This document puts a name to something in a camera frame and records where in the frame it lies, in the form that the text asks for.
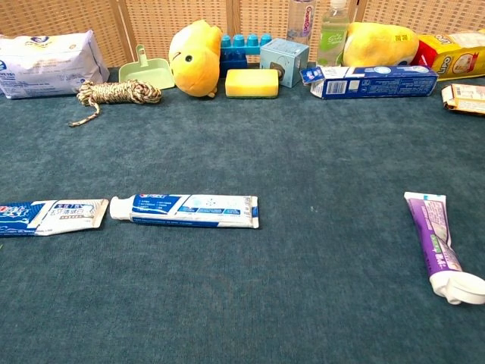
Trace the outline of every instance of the plush toy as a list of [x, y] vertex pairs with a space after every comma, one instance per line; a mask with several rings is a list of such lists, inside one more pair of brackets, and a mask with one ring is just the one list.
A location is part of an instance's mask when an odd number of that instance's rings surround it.
[[175, 85], [185, 93], [215, 97], [219, 80], [222, 30], [197, 20], [179, 31], [168, 51]]
[[343, 65], [372, 67], [410, 64], [418, 46], [418, 35], [406, 27], [350, 23], [343, 50]]

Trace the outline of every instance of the blue toothpaste box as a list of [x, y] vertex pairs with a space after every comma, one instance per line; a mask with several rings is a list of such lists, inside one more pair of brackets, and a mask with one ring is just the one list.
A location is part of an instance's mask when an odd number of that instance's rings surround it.
[[425, 66], [313, 67], [300, 72], [322, 99], [429, 96], [438, 74]]
[[293, 87], [300, 82], [300, 70], [307, 68], [310, 48], [301, 43], [276, 38], [261, 46], [259, 67], [278, 70], [280, 85]]

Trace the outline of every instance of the green dustpan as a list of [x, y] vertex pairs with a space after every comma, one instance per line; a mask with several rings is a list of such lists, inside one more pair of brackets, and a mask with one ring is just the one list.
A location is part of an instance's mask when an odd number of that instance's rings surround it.
[[118, 71], [120, 82], [138, 80], [150, 83], [157, 89], [175, 87], [174, 77], [167, 60], [163, 58], [147, 59], [145, 46], [137, 45], [138, 61], [125, 64]]

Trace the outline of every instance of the coiled rope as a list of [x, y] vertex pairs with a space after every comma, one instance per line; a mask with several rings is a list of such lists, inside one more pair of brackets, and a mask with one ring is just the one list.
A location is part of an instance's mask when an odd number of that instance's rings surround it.
[[78, 127], [96, 119], [101, 113], [99, 104], [115, 102], [135, 102], [136, 104], [152, 103], [161, 100], [161, 91], [149, 83], [137, 80], [128, 80], [121, 83], [99, 83], [84, 81], [77, 93], [77, 99], [84, 106], [92, 106], [96, 109], [94, 114], [83, 120], [69, 123], [70, 127]]

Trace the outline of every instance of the yellow sponge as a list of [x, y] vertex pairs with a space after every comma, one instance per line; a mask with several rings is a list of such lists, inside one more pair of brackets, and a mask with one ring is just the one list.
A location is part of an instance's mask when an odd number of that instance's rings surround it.
[[226, 76], [227, 97], [275, 98], [278, 96], [278, 86], [278, 71], [273, 69], [233, 69], [228, 70]]

